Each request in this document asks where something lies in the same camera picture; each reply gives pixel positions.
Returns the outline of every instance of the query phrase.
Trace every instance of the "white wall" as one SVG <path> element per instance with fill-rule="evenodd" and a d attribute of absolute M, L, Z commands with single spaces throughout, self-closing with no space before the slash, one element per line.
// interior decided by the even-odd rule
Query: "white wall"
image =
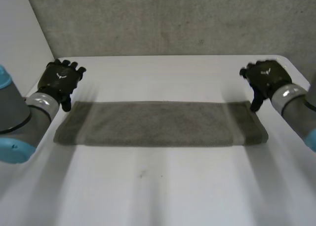
<path fill-rule="evenodd" d="M 28 0 L 0 0 L 0 64 L 26 95 L 53 55 Z"/>

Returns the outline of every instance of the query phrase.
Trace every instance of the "white table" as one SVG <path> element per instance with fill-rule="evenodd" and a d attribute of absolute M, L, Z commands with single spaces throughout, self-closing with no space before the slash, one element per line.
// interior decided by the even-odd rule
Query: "white table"
<path fill-rule="evenodd" d="M 81 101 L 252 100 L 239 77 L 281 56 L 76 57 Z M 314 226 L 316 154 L 266 101 L 258 147 L 107 148 L 54 144 L 60 111 L 25 164 L 0 164 L 1 226 Z"/>

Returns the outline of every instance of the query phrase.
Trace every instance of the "gray concrete wall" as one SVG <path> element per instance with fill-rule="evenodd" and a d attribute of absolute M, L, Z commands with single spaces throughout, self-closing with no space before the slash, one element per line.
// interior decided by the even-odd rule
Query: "gray concrete wall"
<path fill-rule="evenodd" d="M 30 0 L 55 57 L 278 54 L 311 80 L 316 0 Z"/>

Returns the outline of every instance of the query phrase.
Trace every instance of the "white logo on glove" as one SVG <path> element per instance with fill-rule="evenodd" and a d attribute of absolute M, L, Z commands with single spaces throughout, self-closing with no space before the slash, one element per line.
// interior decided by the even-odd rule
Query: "white logo on glove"
<path fill-rule="evenodd" d="M 265 71 L 265 72 L 261 72 L 261 74 L 263 74 L 263 75 L 268 75 L 268 74 L 270 73 L 270 71 L 271 71 L 271 68 L 269 68 L 269 70 L 267 70 L 267 71 Z"/>
<path fill-rule="evenodd" d="M 63 78 L 66 78 L 67 76 L 65 75 L 65 76 L 61 76 L 61 75 L 59 75 L 58 73 L 56 74 L 57 75 L 57 77 L 59 78 L 59 79 L 63 79 Z"/>

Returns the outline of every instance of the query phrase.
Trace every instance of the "black robotic glove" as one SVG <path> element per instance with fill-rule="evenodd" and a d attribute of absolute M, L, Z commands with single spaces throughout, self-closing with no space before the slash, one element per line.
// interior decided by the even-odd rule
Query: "black robotic glove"
<path fill-rule="evenodd" d="M 248 80 L 254 91 L 250 106 L 252 112 L 258 111 L 263 101 L 267 98 L 271 99 L 280 87 L 292 83 L 289 74 L 275 60 L 249 63 L 246 68 L 240 70 L 239 75 Z"/>
<path fill-rule="evenodd" d="M 53 97 L 65 112 L 71 110 L 70 95 L 77 88 L 78 82 L 82 79 L 86 71 L 84 67 L 76 70 L 78 63 L 64 60 L 60 62 L 56 59 L 46 66 L 46 70 L 38 83 L 38 92 L 46 93 Z"/>

